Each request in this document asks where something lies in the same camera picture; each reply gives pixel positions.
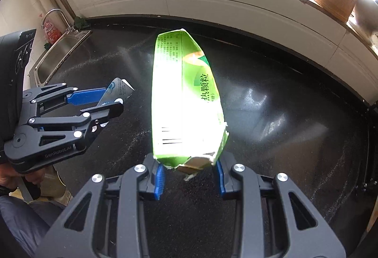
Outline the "person's left hand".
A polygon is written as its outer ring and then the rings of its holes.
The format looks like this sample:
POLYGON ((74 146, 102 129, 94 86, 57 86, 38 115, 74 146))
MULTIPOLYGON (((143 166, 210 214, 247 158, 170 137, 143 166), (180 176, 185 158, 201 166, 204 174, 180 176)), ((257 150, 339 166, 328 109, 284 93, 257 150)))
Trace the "person's left hand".
POLYGON ((39 185, 45 176, 46 169, 42 168, 40 170, 22 175, 15 171, 9 163, 0 165, 0 185, 14 191, 17 189, 17 181, 19 178, 24 177, 25 180, 32 184, 39 185))

